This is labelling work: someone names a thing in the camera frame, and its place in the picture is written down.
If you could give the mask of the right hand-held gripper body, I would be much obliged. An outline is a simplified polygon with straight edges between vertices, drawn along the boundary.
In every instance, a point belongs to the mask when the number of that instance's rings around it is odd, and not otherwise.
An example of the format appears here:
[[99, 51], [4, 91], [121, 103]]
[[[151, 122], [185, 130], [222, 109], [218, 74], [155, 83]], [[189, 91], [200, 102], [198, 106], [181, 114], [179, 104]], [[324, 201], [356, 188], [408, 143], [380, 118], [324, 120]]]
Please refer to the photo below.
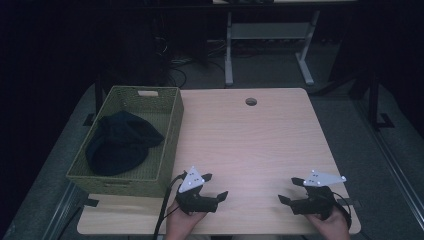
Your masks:
[[304, 186], [300, 187], [306, 189], [307, 198], [291, 201], [290, 207], [294, 215], [320, 214], [326, 220], [336, 207], [347, 217], [347, 211], [335, 200], [334, 192], [329, 188], [330, 185], [344, 183], [344, 176], [312, 170], [303, 180]]

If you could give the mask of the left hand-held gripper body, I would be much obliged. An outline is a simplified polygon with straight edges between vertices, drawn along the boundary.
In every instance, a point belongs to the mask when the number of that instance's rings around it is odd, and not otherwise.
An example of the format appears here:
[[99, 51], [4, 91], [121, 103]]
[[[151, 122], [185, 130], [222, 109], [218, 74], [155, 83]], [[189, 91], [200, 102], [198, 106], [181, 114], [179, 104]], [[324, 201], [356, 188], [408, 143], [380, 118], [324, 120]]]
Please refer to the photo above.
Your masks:
[[202, 174], [192, 166], [179, 185], [175, 197], [184, 213], [215, 212], [217, 210], [219, 202], [216, 197], [205, 197], [200, 194], [205, 183]]

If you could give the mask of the dark navy printed t-shirt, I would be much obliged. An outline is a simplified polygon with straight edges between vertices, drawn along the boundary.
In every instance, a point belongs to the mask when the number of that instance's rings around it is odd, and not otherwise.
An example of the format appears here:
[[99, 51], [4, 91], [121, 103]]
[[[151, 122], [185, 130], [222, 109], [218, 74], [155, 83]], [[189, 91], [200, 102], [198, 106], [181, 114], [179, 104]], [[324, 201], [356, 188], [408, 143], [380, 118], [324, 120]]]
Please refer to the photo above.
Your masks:
[[164, 136], [147, 120], [126, 111], [104, 116], [85, 151], [90, 169], [97, 175], [113, 176], [142, 164], [149, 149]]

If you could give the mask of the green woven basket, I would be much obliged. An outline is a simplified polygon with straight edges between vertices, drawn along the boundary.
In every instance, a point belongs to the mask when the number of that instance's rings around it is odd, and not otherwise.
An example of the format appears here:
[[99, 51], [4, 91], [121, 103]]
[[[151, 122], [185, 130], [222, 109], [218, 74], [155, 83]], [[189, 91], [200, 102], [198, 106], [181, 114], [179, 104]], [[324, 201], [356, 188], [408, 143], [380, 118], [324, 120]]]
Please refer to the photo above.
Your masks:
[[[98, 121], [120, 111], [147, 120], [164, 140], [159, 146], [150, 148], [147, 159], [134, 169], [113, 176], [97, 175], [88, 165], [86, 148]], [[184, 105], [177, 87], [112, 87], [66, 177], [91, 194], [162, 198], [171, 182], [183, 113]]]

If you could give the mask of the person's left hand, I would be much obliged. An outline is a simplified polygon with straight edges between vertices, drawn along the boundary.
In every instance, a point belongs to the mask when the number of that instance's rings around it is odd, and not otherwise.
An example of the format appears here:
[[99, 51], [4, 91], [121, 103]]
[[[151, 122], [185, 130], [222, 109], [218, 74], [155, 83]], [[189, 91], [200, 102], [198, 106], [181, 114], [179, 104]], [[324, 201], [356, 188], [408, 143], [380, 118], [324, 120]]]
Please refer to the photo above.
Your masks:
[[187, 215], [180, 209], [173, 210], [166, 221], [166, 240], [186, 240], [195, 226], [206, 217], [206, 213]]

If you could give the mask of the person's right hand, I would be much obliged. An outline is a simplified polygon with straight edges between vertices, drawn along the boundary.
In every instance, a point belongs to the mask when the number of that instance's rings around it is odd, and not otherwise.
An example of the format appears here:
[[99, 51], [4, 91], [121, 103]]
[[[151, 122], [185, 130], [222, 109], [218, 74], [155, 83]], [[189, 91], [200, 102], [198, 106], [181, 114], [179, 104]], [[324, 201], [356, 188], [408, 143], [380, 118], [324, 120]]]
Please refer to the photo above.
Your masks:
[[307, 214], [306, 219], [325, 240], [351, 240], [347, 221], [340, 210], [333, 208], [331, 215], [322, 220], [320, 215]]

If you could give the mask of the grey metal desk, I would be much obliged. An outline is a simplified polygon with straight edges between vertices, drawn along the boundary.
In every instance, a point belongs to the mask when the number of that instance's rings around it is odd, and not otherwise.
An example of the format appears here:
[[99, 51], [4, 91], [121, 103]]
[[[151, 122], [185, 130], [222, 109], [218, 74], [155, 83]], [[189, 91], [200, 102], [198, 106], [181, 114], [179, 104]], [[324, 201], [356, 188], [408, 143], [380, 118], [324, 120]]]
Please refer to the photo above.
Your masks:
[[[306, 85], [312, 86], [314, 79], [307, 65], [307, 54], [316, 30], [321, 11], [325, 7], [354, 4], [356, 0], [212, 0], [214, 7], [227, 8], [226, 52], [224, 58], [225, 85], [232, 86], [233, 64], [232, 43], [234, 40], [302, 40], [303, 47], [295, 53], [296, 61]], [[235, 22], [236, 10], [277, 11], [294, 8], [312, 12], [308, 21], [303, 22]]]

